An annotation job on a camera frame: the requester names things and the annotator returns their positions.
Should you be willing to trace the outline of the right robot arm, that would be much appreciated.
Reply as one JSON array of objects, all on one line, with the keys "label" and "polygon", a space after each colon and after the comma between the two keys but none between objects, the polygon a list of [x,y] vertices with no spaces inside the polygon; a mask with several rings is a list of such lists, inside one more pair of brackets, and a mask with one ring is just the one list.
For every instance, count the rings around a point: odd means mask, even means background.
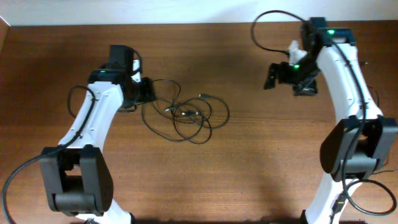
[{"label": "right robot arm", "polygon": [[374,102],[358,61],[353,33],[329,27],[323,17],[304,21],[301,41],[293,41],[288,61],[273,63],[264,84],[290,85],[295,95],[317,94],[316,77],[324,76],[335,109],[336,126],[322,142],[323,177],[300,223],[338,223],[354,191],[372,182],[397,137],[397,122]]}]

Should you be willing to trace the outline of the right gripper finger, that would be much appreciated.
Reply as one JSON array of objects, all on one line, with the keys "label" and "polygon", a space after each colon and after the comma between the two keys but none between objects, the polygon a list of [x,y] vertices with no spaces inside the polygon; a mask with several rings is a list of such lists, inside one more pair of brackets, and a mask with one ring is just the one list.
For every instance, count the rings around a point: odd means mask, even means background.
[{"label": "right gripper finger", "polygon": [[275,81],[277,79],[278,69],[279,69],[279,65],[276,63],[272,63],[269,66],[268,76],[267,76],[266,82],[264,84],[265,90],[270,90],[275,87]]},{"label": "right gripper finger", "polygon": [[318,88],[315,83],[311,83],[307,87],[294,86],[294,96],[315,96],[318,94]]}]

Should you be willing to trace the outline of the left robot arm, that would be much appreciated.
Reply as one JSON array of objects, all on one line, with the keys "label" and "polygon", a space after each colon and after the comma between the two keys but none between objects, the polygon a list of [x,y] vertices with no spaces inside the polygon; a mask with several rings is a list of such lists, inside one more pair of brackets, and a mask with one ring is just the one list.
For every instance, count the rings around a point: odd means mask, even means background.
[{"label": "left robot arm", "polygon": [[92,71],[84,102],[56,147],[45,147],[40,169],[50,209],[93,223],[134,223],[113,198],[114,184],[103,146],[116,113],[154,101],[142,58],[126,45],[111,45],[109,61]]}]

